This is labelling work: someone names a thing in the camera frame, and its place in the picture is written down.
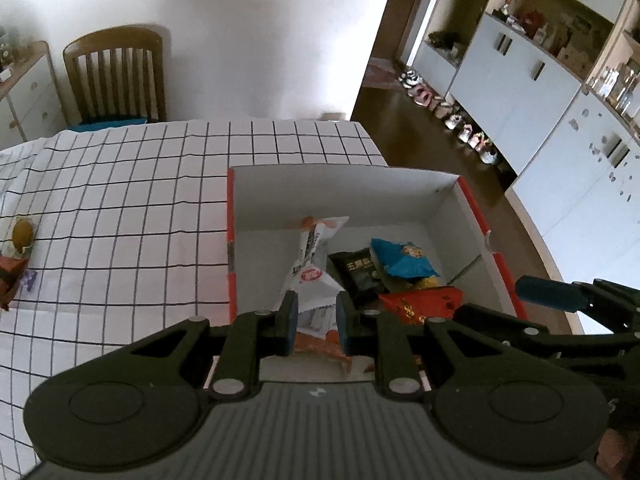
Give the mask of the round brown pastry packet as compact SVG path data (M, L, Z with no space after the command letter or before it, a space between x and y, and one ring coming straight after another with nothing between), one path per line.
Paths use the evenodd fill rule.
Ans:
M31 218L17 218L12 226L10 238L2 249L2 255L14 259L28 259L36 238L35 223Z

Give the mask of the brown wooden chair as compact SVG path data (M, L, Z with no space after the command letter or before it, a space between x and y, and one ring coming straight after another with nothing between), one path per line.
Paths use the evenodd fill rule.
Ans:
M166 122L164 43L158 32L125 25L97 30L63 49L81 127Z

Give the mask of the purple candy packet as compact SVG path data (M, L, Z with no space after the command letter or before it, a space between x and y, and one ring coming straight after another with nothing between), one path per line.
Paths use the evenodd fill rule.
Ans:
M21 279L21 290L31 292L34 288L38 273L35 270L27 269Z

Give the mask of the brown wooden door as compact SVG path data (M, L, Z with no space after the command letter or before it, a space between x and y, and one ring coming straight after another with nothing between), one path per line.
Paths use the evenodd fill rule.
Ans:
M387 0L375 42L372 58L399 58L411 28L420 0Z

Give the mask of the white snack packet orange end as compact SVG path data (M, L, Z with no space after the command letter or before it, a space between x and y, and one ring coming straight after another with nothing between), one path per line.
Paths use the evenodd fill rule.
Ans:
M299 251L273 305L277 311L287 292L296 292L297 325L294 350L347 363L337 339L337 297L344 287L328 271L329 240L349 217L305 217L299 227Z

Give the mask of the yellow snack packet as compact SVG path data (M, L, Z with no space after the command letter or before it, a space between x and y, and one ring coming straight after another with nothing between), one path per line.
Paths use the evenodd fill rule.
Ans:
M412 286L412 290L424 290L429 288L437 288L439 286L440 286L439 277L432 275L432 276L429 276L428 278L420 278L420 280L417 281L416 284Z

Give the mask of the patterned door mat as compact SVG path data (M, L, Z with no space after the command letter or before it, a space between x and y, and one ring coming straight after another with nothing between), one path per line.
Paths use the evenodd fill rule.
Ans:
M362 88L402 91L400 73L396 65L387 58L369 58L361 83Z

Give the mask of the dark red foil snack bag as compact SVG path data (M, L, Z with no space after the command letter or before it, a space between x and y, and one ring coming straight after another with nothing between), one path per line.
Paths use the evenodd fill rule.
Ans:
M0 257L0 308L3 311L9 310L27 266L28 260L25 258Z

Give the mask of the white drawer sideboard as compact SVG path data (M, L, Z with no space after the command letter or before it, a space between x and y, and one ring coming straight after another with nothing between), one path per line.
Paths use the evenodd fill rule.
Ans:
M2 150L54 136L67 128L58 94L49 46L35 41L29 57L11 68L1 84L0 143Z

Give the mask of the blue cookie snack packet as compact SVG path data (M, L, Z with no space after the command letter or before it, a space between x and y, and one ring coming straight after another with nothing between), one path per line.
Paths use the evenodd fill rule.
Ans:
M371 249L383 270L393 278L413 280L438 276L421 247L372 238Z

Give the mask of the white red cardboard box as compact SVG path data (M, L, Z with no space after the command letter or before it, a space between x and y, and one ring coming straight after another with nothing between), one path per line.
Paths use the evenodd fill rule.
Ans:
M239 312L273 306L298 252L299 221L344 217L331 252L373 237L413 242L466 301L515 308L489 228L463 180L438 171L348 165L245 166L229 177L231 295Z

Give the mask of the white grid tablecloth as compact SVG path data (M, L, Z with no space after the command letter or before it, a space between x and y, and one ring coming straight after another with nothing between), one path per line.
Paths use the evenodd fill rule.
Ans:
M1 474L37 461L24 405L46 378L193 315L229 319L227 174L379 165L362 125L189 120L65 130L1 154L1 237L36 228L35 281L1 313Z

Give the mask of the row of shoes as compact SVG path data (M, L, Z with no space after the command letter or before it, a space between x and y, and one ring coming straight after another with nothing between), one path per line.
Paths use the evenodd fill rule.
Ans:
M438 94L413 68L404 70L398 82L414 104L431 112L447 132L457 133L458 141L473 150L483 164L495 165L499 154L494 142L459 103Z

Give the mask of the white wall cabinet unit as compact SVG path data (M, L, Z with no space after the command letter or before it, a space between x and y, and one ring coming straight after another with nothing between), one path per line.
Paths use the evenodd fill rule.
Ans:
M566 282L639 284L639 135L593 85L626 0L435 0L401 77L450 102L515 172L506 197Z

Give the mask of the black sesame snack packet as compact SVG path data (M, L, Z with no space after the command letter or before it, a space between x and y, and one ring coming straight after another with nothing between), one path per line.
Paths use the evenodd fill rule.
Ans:
M337 276L357 310L373 308L390 291L376 270L369 248L329 255Z

